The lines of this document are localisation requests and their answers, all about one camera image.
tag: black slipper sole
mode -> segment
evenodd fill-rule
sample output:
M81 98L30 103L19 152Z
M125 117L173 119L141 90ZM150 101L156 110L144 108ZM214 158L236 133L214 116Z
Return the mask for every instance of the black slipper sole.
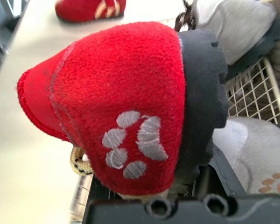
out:
M186 80L182 143L175 176L194 181L197 166L207 166L212 152L212 134L228 116L224 80L227 65L216 36L210 30L178 33Z

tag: embroidered paw print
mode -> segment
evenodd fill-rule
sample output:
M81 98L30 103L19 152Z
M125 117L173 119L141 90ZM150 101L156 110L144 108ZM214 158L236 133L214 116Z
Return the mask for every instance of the embroidered paw print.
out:
M265 179L262 184L262 188L258 190L259 193L268 194L268 193L278 193L280 194L280 173L275 173L272 175L272 178Z
M125 166L128 153L125 148L120 147L127 135L126 128L132 126L141 118L146 119L140 125L137 133L138 141L136 141L136 144L138 149L152 160L164 161L168 158L164 147L160 143L161 119L157 116L141 116L141 113L137 111L123 112L116 119L118 127L112 128L104 134L102 144L111 149L106 154L107 166L115 169L124 168L123 176L126 179L138 179L147 169L147 165L143 161L133 161Z

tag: red fleece slipper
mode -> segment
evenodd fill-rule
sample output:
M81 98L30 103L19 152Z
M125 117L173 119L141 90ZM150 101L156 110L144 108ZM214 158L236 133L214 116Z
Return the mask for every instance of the red fleece slipper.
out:
M119 17L125 8L126 0L59 0L55 5L57 16L68 22Z
M173 29L139 22L92 34L25 72L17 90L29 119L81 147L103 185L134 196L170 187L185 102Z

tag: white wire rack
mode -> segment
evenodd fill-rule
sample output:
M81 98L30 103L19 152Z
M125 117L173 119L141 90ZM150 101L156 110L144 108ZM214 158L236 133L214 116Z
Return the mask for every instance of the white wire rack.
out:
M270 62L263 58L226 84L229 116L280 124L280 90Z
M70 205L70 224L82 223L90 191L92 175L80 176Z

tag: yellow rope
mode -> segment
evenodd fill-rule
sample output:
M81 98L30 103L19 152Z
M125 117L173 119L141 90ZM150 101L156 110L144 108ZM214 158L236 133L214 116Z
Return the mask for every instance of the yellow rope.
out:
M83 155L84 151L81 148L73 147L70 153L70 166L72 170L80 176L93 174L90 161L83 161Z

